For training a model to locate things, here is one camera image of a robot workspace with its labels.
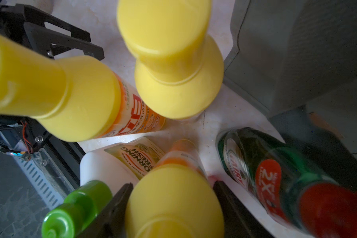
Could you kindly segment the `orange bottle yellow cap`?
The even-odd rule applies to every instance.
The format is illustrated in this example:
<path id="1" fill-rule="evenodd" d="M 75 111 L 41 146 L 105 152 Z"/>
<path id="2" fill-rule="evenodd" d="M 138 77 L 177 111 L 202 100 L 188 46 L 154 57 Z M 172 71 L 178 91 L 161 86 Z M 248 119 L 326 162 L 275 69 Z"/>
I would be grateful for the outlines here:
<path id="1" fill-rule="evenodd" d="M 35 119 L 67 142 L 158 131 L 165 122 L 99 60 L 48 59 L 2 35 L 0 115 Z"/>
<path id="2" fill-rule="evenodd" d="M 117 23 L 135 57 L 135 84 L 158 114 L 186 120 L 216 98 L 224 62 L 207 33 L 211 1 L 119 1 Z"/>
<path id="3" fill-rule="evenodd" d="M 125 227 L 128 238 L 224 237 L 220 202 L 191 141 L 176 141 L 135 186 Z"/>

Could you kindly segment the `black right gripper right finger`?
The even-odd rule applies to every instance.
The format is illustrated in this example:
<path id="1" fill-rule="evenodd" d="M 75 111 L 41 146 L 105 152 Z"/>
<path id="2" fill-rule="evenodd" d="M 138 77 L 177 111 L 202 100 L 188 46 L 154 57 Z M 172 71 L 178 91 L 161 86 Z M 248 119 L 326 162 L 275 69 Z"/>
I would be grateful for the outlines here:
<path id="1" fill-rule="evenodd" d="M 226 238 L 273 237 L 223 181 L 216 181 L 213 190 L 222 207 Z"/>

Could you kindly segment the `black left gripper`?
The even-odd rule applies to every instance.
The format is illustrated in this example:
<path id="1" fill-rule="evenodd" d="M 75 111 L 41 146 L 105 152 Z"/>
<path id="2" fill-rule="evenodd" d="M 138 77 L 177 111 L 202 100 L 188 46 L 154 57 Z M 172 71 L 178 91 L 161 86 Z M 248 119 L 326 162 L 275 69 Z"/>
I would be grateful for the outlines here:
<path id="1" fill-rule="evenodd" d="M 45 22 L 67 30 L 70 36 L 45 28 Z M 77 49 L 98 60 L 105 58 L 102 47 L 91 43 L 90 33 L 33 6 L 0 5 L 0 34 L 47 58 Z"/>

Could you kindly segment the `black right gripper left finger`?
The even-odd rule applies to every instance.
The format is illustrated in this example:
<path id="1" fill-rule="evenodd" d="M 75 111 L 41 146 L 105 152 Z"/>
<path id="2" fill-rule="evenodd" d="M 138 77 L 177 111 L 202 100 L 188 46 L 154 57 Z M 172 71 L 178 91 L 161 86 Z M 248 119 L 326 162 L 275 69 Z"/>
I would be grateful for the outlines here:
<path id="1" fill-rule="evenodd" d="M 125 238 L 125 214 L 133 184 L 126 183 L 79 238 Z"/>

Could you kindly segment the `grey-green shopping bag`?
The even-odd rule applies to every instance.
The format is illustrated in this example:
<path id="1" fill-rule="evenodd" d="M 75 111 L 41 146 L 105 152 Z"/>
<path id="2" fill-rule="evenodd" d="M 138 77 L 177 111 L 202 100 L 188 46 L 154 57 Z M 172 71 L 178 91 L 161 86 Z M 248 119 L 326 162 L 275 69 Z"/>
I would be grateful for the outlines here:
<path id="1" fill-rule="evenodd" d="M 357 191 L 357 1 L 235 1 L 224 83 Z"/>

